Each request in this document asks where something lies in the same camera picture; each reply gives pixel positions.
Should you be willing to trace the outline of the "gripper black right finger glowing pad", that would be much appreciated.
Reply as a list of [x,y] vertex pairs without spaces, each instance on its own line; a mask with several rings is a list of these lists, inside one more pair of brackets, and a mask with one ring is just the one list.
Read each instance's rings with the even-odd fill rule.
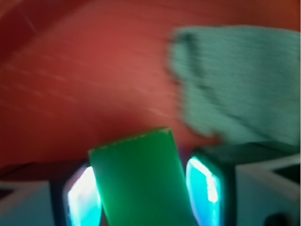
[[298,226],[300,148],[246,143],[193,149],[186,184],[200,226]]

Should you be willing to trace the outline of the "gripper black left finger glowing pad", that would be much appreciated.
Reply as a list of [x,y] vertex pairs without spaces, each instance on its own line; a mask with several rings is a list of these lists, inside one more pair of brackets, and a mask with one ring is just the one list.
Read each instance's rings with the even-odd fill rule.
[[1,167],[2,226],[99,226],[101,221],[102,200],[88,161]]

